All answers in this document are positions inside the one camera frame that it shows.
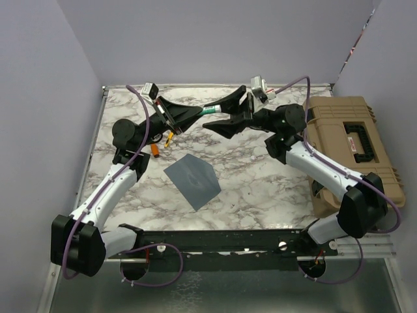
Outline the green white glue stick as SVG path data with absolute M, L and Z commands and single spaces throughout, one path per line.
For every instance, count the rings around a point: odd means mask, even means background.
M 208 115 L 213 113 L 222 113 L 220 105 L 204 106 L 199 115 Z

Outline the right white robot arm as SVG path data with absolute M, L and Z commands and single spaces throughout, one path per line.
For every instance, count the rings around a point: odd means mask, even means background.
M 344 236 L 359 239 L 371 232 L 388 212 L 382 179 L 373 172 L 365 175 L 346 168 L 314 149 L 306 139 L 303 106 L 286 104 L 271 110 L 265 106 L 269 98 L 268 93 L 235 91 L 217 103 L 229 118 L 205 123 L 203 128 L 227 139 L 246 128 L 271 133 L 265 145 L 272 158 L 304 172 L 338 198 L 339 211 L 308 226 L 299 239 L 303 253 L 314 255 L 327 241 Z

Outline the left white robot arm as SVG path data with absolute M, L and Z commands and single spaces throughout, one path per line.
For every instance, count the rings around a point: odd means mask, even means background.
M 112 127 L 116 148 L 102 182 L 69 215 L 58 215 L 51 225 L 51 262 L 60 265 L 63 276 L 94 276 L 104 260 L 120 252 L 132 258 L 143 252 L 144 242 L 130 226 L 104 232 L 104 224 L 124 195 L 145 173 L 150 154 L 144 147 L 170 130 L 181 134 L 203 115 L 198 106 L 174 104 L 163 97 L 139 97 L 145 119 L 137 124 L 119 119 Z

